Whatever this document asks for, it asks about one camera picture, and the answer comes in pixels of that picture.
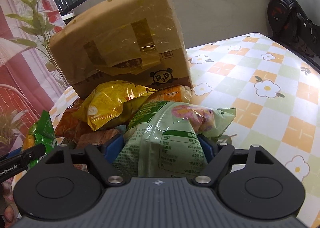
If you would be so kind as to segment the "person's left hand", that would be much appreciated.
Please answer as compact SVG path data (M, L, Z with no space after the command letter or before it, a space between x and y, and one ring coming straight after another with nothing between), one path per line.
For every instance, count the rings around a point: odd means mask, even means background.
M5 218L4 227L9 228L12 225L14 225L18 220L18 214L19 214L18 208L14 203L8 205L4 210L4 218Z

